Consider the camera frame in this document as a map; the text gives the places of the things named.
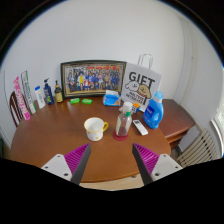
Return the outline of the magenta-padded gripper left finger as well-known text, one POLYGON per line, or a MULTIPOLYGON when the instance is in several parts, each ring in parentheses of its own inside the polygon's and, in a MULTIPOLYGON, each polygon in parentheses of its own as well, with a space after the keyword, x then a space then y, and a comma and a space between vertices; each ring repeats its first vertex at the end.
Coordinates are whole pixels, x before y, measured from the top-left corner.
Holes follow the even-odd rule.
POLYGON ((42 169, 79 185, 90 154, 91 145, 87 143, 66 155, 56 154, 42 166, 42 169))

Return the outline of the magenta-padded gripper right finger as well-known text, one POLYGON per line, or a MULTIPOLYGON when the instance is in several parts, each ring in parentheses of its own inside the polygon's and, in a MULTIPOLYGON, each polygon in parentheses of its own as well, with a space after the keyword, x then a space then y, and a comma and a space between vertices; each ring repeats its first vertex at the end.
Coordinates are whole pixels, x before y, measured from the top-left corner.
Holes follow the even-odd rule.
POLYGON ((158 155, 137 143, 132 146, 132 154, 135 157, 144 185, 182 169, 168 154, 158 155))

